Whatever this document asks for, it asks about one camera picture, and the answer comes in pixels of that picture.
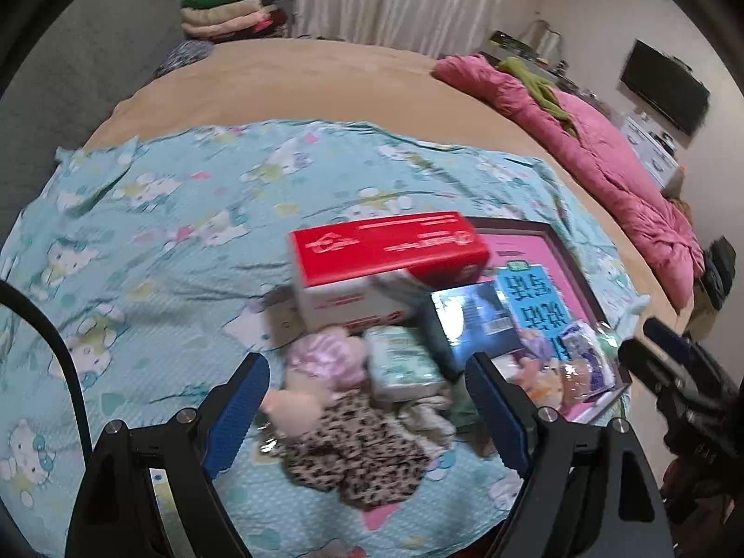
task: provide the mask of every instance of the red box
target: red box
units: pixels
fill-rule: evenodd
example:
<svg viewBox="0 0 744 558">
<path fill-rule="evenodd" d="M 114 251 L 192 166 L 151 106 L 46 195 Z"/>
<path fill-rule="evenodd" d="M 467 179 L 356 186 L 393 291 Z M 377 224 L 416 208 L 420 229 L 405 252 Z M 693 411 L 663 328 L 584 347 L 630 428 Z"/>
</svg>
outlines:
<svg viewBox="0 0 744 558">
<path fill-rule="evenodd" d="M 360 331 L 414 314 L 429 292 L 475 283 L 489 251 L 457 212 L 293 231 L 295 289 L 310 331 Z"/>
</svg>

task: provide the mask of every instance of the electrical cable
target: electrical cable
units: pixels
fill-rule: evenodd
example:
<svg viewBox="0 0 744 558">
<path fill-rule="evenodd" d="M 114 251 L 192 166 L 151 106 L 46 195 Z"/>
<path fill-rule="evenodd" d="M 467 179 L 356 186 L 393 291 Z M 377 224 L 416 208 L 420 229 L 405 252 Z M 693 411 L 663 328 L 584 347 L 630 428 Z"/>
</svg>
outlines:
<svg viewBox="0 0 744 558">
<path fill-rule="evenodd" d="M 0 304 L 8 307 L 20 316 L 21 319 L 26 321 L 26 323 L 31 325 L 42 336 L 54 353 L 54 357 L 60 363 L 62 374 L 65 376 L 65 383 L 70 393 L 70 399 L 72 400 L 77 432 L 80 435 L 80 446 L 83 448 L 83 461 L 88 465 L 93 452 L 91 432 L 88 427 L 88 414 L 86 413 L 86 406 L 83 402 L 83 391 L 77 379 L 75 363 L 72 360 L 69 350 L 67 350 L 65 342 L 62 340 L 62 336 L 60 336 L 57 328 L 31 300 L 2 279 L 0 279 Z"/>
</svg>

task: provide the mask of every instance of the beige bedsheet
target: beige bedsheet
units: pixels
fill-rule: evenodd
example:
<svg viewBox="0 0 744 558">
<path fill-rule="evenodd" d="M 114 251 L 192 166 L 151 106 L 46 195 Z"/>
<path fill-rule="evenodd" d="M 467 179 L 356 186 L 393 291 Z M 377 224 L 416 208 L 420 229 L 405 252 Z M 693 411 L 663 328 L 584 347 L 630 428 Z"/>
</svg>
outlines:
<svg viewBox="0 0 744 558">
<path fill-rule="evenodd" d="M 422 140 L 472 145 L 544 159 L 600 222 L 620 251 L 635 288 L 655 315 L 682 331 L 678 314 L 625 233 L 570 174 L 515 123 L 429 76 L 420 54 L 324 40 L 251 40 L 220 44 L 206 60 L 174 71 L 121 102 L 88 148 L 132 136 L 161 136 L 203 125 L 270 118 L 365 120 Z"/>
</svg>

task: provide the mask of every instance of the light blue blanket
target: light blue blanket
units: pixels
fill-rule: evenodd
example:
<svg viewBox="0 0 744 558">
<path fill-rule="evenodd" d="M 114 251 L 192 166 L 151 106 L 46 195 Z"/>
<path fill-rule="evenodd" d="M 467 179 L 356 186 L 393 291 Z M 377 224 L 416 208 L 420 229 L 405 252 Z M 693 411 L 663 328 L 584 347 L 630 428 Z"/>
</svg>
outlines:
<svg viewBox="0 0 744 558">
<path fill-rule="evenodd" d="M 286 235 L 299 227 L 435 210 L 547 221 L 610 322 L 637 298 L 613 243 L 540 159 L 322 121 L 198 128 L 57 158 L 0 268 L 66 339 L 94 439 L 113 418 L 136 427 L 198 405 L 249 349 L 281 383 L 278 349 L 304 332 L 287 285 Z M 291 484 L 254 434 L 215 486 L 257 558 L 443 557 L 505 518 L 519 487 L 499 459 L 457 442 L 410 500 L 361 512 Z M 51 351 L 8 311 L 0 439 L 2 500 L 37 550 L 62 556 L 83 473 L 72 406 Z M 182 533 L 172 541 L 189 553 Z"/>
</svg>

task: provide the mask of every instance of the blue book cover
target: blue book cover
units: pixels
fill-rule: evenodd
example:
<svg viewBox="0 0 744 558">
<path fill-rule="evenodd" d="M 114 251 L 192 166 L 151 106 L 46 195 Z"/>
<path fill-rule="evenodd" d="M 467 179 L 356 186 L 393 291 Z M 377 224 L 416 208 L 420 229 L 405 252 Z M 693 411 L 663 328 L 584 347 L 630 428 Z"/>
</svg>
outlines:
<svg viewBox="0 0 744 558">
<path fill-rule="evenodd" d="M 541 331 L 552 342 L 558 358 L 567 360 L 558 336 L 573 318 L 545 269 L 526 260 L 510 260 L 496 269 L 496 283 L 518 327 Z"/>
</svg>

